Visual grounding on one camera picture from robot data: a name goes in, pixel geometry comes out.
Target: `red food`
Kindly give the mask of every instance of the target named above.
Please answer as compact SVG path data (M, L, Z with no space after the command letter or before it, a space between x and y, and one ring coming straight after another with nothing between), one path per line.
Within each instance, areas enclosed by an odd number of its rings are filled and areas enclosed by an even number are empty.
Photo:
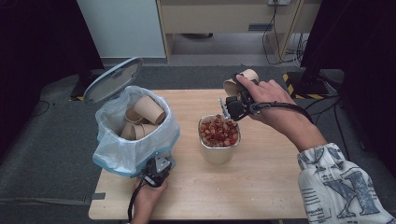
M239 133L238 124L231 119L216 115L204 119L199 127L203 143L208 147L229 147L236 144Z

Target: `sleeve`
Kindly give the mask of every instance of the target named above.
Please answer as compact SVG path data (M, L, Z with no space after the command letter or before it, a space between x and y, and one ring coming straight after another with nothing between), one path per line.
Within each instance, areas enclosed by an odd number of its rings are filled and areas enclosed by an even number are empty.
M336 144L310 148L297 160L309 223L396 224L378 200L370 176L346 161Z

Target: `gray carpet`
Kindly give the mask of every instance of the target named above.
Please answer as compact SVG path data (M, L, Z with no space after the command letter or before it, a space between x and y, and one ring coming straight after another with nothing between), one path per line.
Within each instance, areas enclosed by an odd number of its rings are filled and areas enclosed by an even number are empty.
M134 84L149 90L220 89L230 74L247 68L254 69L261 80L274 79L282 85L284 73L298 71L296 67L144 66ZM89 107L83 102L69 101L69 94L77 81L77 76L66 77L43 89L43 102L37 104L33 116L1 165L0 223L119 223L118 220L102 222L88 218L91 196L101 171L92 162L97 146L94 113L101 105ZM297 100L297 103L305 107L313 101ZM336 98L321 101L310 107L308 112L322 111L335 101ZM395 178L373 152L361 150L359 137L346 111L339 106L336 108L346 147L332 109L320 115L318 127L328 141L336 143L352 161L366 170L374 181L381 203L396 216ZM307 221L284 220L284 223Z

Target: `paper cup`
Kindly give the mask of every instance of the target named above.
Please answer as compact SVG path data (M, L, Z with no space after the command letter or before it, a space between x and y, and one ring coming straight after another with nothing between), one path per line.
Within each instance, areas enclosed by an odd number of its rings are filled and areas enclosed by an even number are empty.
M145 130L141 124L132 124L131 136L131 140L139 140L145 136Z
M123 127L123 129L122 129L120 137L123 138L123 139L126 139L126 140L133 140L133 138L132 138L132 126L133 126L133 124L131 122L126 122L124 127Z
M126 109L125 118L132 124L149 123L148 120L146 120L145 118L143 118L143 116L137 114L134 111L134 105L131 105L130 107L128 107L128 109Z
M254 79L257 81L257 83L260 82L259 75L257 75L257 73L251 69L247 69L247 70L243 71L241 74L243 74L244 77L249 79L250 81L252 81Z
M166 116L166 112L148 95L143 96L134 105L134 112L153 124L159 124Z
M245 78L251 80L256 80L258 83L260 82L259 80L259 75L251 69L247 69L243 71L241 74L244 75ZM227 79L223 82L223 88L225 92L227 93L228 96L238 96L238 88L236 87L236 83L233 81L232 78Z
M225 80L223 83L223 88L227 95L229 96L237 96L238 95L238 88L236 87L236 83L233 81L232 78Z
M142 127L143 127L145 136L151 134L158 128L158 125L153 125L153 124L140 124L140 125L142 125Z

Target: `yellow and black tape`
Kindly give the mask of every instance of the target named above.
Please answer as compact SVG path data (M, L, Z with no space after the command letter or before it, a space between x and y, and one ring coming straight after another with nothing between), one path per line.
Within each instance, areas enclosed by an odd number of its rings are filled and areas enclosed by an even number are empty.
M84 101L83 96L70 96L69 101Z
M286 87L288 89L290 97L293 99L324 99L329 97L328 94L297 94L296 92L294 92L294 88L289 80L288 74L283 75L283 80L286 83Z

